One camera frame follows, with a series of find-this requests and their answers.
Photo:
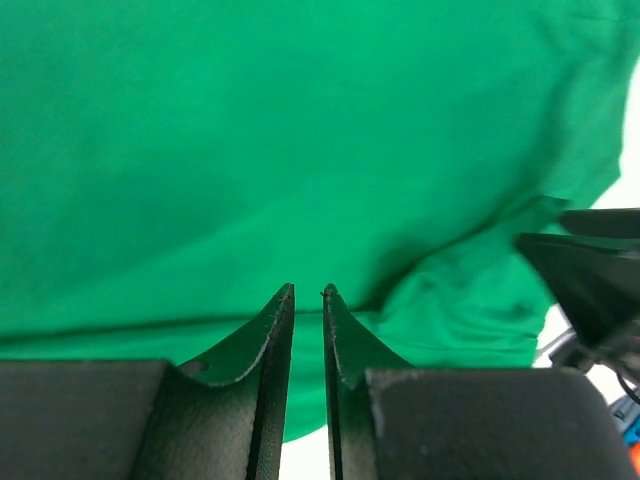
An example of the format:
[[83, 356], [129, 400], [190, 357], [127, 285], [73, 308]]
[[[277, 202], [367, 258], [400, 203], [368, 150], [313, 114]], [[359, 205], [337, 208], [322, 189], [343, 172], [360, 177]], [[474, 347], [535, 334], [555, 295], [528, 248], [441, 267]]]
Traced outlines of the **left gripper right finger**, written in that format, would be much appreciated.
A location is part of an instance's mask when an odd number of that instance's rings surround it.
[[631, 479], [600, 393], [566, 369], [421, 369], [323, 292], [335, 479]]

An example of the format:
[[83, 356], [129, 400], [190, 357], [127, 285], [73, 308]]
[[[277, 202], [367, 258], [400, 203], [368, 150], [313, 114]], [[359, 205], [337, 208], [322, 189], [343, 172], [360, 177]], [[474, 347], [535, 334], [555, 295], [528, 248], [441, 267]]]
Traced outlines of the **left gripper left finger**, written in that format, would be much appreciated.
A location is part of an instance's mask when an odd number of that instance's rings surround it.
[[5, 479], [275, 479], [294, 330], [286, 284], [250, 321], [174, 366], [5, 361]]

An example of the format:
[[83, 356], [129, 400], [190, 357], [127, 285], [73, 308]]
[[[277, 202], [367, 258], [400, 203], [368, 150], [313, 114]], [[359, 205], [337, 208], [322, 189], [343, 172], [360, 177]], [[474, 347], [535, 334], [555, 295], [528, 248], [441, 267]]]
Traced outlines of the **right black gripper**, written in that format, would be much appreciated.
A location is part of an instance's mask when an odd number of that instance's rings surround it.
[[584, 373], [601, 364], [637, 380], [639, 210], [570, 210], [558, 223], [563, 234], [524, 233], [515, 242], [573, 330], [552, 364]]

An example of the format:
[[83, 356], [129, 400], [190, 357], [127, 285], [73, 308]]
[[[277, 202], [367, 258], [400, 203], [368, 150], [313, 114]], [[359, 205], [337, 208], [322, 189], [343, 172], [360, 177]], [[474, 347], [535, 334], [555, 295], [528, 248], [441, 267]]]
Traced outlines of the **green t shirt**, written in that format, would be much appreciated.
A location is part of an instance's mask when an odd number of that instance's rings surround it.
[[516, 252], [619, 177], [635, 1], [5, 1], [1, 354], [187, 361], [282, 285], [417, 366], [527, 367]]

